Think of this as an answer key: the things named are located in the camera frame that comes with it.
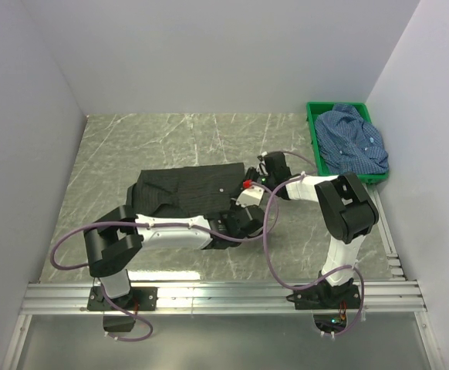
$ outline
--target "metal extrusion frame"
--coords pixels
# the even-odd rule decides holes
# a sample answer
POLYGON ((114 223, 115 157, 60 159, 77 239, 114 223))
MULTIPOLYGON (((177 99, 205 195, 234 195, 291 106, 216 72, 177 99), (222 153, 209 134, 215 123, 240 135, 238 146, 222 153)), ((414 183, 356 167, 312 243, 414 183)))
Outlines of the metal extrusion frame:
POLYGON ((427 312, 415 312, 420 336, 424 343, 425 352, 432 370, 445 370, 444 360, 442 359, 441 348, 435 338, 434 330, 430 324, 427 312))
POLYGON ((396 248, 394 247, 394 242, 389 230, 386 214, 384 213, 382 202, 380 201, 379 192, 377 191, 375 185, 367 186, 366 190, 372 198, 372 201, 376 204, 377 210, 379 211, 379 231, 384 245, 384 250, 386 251, 386 254, 388 256, 395 255, 397 257, 396 248))
POLYGON ((3 359, 2 370, 15 370, 17 368, 31 320, 30 314, 21 314, 17 318, 7 353, 3 359))
MULTIPOLYGON (((144 312, 148 316, 336 313, 336 310, 296 311, 294 304, 285 299, 291 291, 275 282, 178 281, 133 282, 132 285, 158 289, 156 311, 144 312)), ((101 315, 101 311, 86 310, 91 287, 91 284, 30 284, 20 314, 101 315)), ((421 312, 425 311, 425 303, 416 281, 369 281, 365 284, 364 310, 421 312)))

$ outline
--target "blue plaid shirt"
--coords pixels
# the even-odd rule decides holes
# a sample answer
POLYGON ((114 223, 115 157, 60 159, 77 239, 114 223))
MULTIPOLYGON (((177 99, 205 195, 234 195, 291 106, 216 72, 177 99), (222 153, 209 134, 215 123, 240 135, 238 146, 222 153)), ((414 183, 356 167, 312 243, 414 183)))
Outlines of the blue plaid shirt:
POLYGON ((331 173, 389 170, 382 136, 354 106, 335 104, 333 110, 317 117, 315 128, 320 154, 331 173))

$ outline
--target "green plastic bin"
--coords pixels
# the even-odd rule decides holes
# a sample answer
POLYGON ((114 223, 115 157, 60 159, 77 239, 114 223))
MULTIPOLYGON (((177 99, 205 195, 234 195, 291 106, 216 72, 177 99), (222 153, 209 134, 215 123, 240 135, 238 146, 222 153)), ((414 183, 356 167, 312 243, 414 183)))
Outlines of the green plastic bin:
MULTIPOLYGON (((338 173, 331 173, 329 168, 327 168, 326 161, 321 157, 319 152, 319 144, 317 143, 316 129, 314 124, 319 114, 324 112, 329 112, 333 110, 334 104, 343 102, 308 102, 307 103, 307 121, 309 122, 310 136, 312 137, 312 146, 314 148, 314 157, 316 158, 317 173, 319 176, 331 176, 337 175, 338 173)), ((367 122, 372 122, 370 120, 369 111, 367 110, 365 104, 363 103, 343 103, 350 104, 354 106, 358 113, 367 122)), ((379 183, 384 181, 389 176, 389 171, 386 173, 380 173, 377 175, 357 175, 360 181, 364 183, 379 183)))

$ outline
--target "marble floor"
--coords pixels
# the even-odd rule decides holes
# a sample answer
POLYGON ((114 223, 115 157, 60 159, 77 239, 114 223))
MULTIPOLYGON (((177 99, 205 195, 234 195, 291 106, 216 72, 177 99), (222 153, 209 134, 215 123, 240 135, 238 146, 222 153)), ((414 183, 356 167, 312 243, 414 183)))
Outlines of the marble floor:
MULTIPOLYGON (((257 155, 294 150, 313 160, 306 117, 302 114, 128 114, 92 115, 88 119, 59 213, 52 241, 124 204, 128 186, 142 169, 243 162, 257 165, 257 155)), ((288 157, 293 173, 312 168, 288 157)), ((279 200, 280 218, 270 237, 272 263, 284 279, 313 279, 326 260, 329 233, 319 206, 279 200)), ((378 227, 363 243, 360 270, 368 279, 391 278, 378 227)), ((61 264, 86 261, 82 234, 58 251, 61 264)), ((224 251, 143 249, 128 265, 137 280, 272 279, 262 243, 224 251)), ((57 271, 49 261, 41 282, 87 282, 86 268, 57 271)))

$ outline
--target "white wall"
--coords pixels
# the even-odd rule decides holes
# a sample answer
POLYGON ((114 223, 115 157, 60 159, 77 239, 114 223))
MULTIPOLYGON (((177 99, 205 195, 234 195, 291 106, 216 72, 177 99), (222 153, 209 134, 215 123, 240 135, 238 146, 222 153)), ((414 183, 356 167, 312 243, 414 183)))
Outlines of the white wall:
POLYGON ((84 116, 19 0, 0 0, 0 364, 46 257, 84 116))
POLYGON ((418 0, 23 0, 85 113, 365 101, 418 0))
POLYGON ((391 231, 449 368, 449 1, 422 0, 367 104, 390 153, 391 231))

